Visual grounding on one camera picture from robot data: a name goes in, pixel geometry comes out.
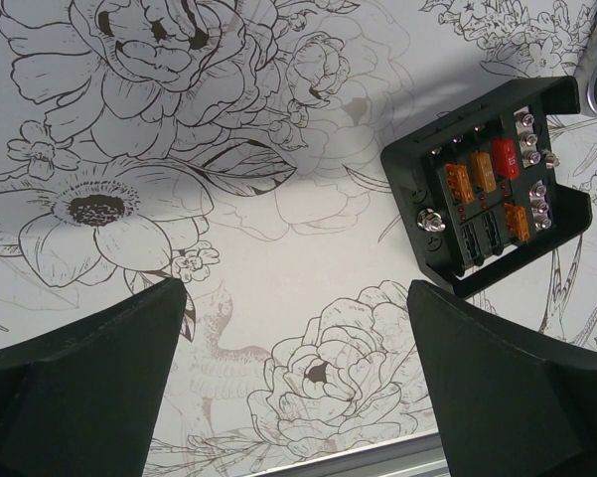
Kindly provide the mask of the red blade fuse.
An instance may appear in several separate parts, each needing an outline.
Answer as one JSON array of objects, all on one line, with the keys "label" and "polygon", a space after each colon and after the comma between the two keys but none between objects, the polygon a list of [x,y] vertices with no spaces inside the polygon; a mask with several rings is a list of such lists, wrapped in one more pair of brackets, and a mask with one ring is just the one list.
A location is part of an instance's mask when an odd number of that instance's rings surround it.
[{"label": "red blade fuse", "polygon": [[493,139],[491,151],[497,173],[509,180],[520,176],[520,165],[514,141],[511,138]]}]

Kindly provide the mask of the black fuse box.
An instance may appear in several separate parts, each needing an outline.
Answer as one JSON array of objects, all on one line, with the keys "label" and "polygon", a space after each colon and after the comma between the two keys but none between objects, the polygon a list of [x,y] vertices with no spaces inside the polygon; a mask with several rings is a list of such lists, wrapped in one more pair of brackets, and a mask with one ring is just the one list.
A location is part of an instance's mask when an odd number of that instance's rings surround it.
[{"label": "black fuse box", "polygon": [[[572,77],[512,79],[388,144],[381,165],[421,272],[469,298],[590,226],[590,196],[560,184],[547,119],[580,109]],[[520,176],[495,168],[511,138]]]}]

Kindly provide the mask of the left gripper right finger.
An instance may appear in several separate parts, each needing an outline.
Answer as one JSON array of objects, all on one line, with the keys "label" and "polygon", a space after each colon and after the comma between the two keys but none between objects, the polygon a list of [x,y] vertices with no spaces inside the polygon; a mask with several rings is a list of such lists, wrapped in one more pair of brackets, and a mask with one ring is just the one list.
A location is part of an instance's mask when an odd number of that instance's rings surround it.
[{"label": "left gripper right finger", "polygon": [[407,309],[453,476],[597,476],[597,352],[425,280]]}]

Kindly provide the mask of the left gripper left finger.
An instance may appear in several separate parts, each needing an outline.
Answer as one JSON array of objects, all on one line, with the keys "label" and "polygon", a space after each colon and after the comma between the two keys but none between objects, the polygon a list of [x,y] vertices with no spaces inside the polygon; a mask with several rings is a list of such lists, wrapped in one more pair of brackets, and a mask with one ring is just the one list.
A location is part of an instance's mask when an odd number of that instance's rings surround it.
[{"label": "left gripper left finger", "polygon": [[165,279],[0,350],[0,476],[139,476],[187,294]]}]

